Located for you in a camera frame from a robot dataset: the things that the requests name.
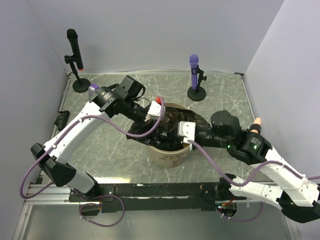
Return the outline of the black microphone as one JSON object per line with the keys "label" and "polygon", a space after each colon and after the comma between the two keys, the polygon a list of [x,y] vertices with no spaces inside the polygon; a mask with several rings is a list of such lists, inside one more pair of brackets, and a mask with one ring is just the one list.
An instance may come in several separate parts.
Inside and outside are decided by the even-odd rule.
{"label": "black microphone", "polygon": [[83,66],[80,47],[78,43],[78,35],[76,31],[72,28],[68,29],[66,34],[72,49],[72,53],[73,53],[72,58],[75,60],[77,68],[82,71],[84,69],[84,66]]}

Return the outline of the purple microphone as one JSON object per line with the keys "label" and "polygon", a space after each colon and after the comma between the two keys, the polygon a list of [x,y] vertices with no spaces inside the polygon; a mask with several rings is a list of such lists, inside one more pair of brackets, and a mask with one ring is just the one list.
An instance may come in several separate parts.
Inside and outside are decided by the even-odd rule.
{"label": "purple microphone", "polygon": [[198,66],[199,66],[199,58],[196,54],[192,54],[189,57],[189,64],[191,68],[191,85],[194,90],[197,89],[198,85]]}

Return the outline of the purple metronome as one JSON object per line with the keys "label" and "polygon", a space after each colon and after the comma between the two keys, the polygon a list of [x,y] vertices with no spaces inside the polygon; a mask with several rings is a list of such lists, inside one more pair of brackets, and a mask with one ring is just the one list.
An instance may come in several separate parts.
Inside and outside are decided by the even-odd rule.
{"label": "purple metronome", "polygon": [[92,83],[89,87],[88,87],[88,99],[89,99],[89,102],[92,102],[98,95],[97,95],[97,90],[99,89],[100,87],[95,84],[95,83]]}

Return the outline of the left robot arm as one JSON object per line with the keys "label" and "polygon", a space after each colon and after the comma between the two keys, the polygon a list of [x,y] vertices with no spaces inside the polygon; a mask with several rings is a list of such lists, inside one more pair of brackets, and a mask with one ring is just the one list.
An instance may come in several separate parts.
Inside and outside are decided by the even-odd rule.
{"label": "left robot arm", "polygon": [[101,86],[57,136],[44,144],[35,143],[31,152],[52,183],[78,190],[87,201],[101,195],[98,182],[90,174],[70,165],[70,157],[95,129],[115,115],[121,114],[136,123],[144,122],[147,109],[136,101],[145,91],[144,85],[129,75],[119,84]]}

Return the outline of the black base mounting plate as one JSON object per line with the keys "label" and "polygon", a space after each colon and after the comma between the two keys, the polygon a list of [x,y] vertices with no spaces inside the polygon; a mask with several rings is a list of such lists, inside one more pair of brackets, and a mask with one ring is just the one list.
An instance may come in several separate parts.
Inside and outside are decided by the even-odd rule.
{"label": "black base mounting plate", "polygon": [[101,183],[91,195],[71,190],[71,203],[92,202],[101,204],[102,213],[126,211],[190,210],[215,211],[216,204],[226,201],[245,200],[235,197],[227,186],[218,182],[187,183]]}

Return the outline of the beige paper trash bin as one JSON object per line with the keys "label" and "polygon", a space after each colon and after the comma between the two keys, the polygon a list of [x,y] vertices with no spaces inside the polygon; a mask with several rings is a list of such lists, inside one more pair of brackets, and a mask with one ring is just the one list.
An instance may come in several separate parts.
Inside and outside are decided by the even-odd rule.
{"label": "beige paper trash bin", "polygon": [[[166,102],[165,103],[166,110],[169,111],[169,108],[176,108],[178,110],[187,110],[187,108],[181,104]],[[155,133],[160,134],[160,138],[166,138],[166,128],[162,123],[159,124]],[[182,143],[182,148],[173,151],[165,151],[162,149],[158,149],[154,146],[146,146],[146,150],[148,153],[149,160],[160,167],[172,168],[180,165],[188,155],[190,151],[190,145]]]}

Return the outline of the black trash bag roll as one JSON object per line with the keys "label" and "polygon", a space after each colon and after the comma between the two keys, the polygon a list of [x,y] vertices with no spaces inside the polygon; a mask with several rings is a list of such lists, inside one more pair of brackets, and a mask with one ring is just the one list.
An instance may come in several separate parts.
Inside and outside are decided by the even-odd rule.
{"label": "black trash bag roll", "polygon": [[182,138],[178,136],[178,123],[182,121],[194,122],[197,127],[204,130],[211,129],[210,124],[196,112],[189,109],[167,107],[163,120],[152,133],[141,138],[131,136],[126,138],[162,151],[178,151],[188,146],[188,144],[182,143]]}

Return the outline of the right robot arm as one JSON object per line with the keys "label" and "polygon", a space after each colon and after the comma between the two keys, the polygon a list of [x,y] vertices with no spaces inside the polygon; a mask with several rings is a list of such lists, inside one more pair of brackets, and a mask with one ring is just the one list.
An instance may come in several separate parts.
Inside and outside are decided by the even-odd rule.
{"label": "right robot arm", "polygon": [[205,147],[222,148],[236,160],[254,169],[247,178],[224,173],[215,163],[222,177],[218,193],[223,199],[244,197],[271,205],[287,218],[308,223],[320,218],[320,186],[299,173],[261,135],[258,117],[248,129],[242,129],[239,119],[226,110],[215,112],[211,126],[192,125],[191,144],[212,162]]}

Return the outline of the beige microphone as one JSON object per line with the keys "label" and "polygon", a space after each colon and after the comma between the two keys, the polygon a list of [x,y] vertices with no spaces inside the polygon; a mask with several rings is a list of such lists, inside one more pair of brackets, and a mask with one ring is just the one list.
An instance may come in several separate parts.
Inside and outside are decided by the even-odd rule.
{"label": "beige microphone", "polygon": [[250,126],[249,131],[251,133],[256,133],[258,135],[261,134],[262,131],[262,119],[260,117],[257,117],[253,124]]}

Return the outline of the black microphone stand left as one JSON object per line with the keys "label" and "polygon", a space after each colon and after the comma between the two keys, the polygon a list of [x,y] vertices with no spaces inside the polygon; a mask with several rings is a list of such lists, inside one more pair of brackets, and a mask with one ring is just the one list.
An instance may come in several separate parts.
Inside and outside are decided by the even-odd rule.
{"label": "black microphone stand left", "polygon": [[66,64],[70,65],[72,73],[76,77],[76,80],[72,84],[72,89],[76,93],[84,93],[84,92],[86,92],[88,90],[89,86],[91,85],[91,82],[86,78],[80,78],[79,77],[78,71],[76,70],[76,67],[75,67],[76,59],[73,56],[65,55],[64,56],[64,61],[65,61]]}

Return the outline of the aluminium rail frame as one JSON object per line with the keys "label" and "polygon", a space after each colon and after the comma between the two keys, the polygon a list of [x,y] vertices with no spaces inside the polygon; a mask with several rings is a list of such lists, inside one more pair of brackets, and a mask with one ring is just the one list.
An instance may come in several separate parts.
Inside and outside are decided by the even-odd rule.
{"label": "aluminium rail frame", "polygon": [[178,153],[181,164],[156,165],[148,148],[127,139],[107,123],[62,162],[87,172],[101,187],[90,202],[68,186],[47,188],[29,199],[26,240],[296,240],[282,212],[257,200],[237,198],[227,219],[216,204],[229,196],[216,192],[219,174],[198,150]]}

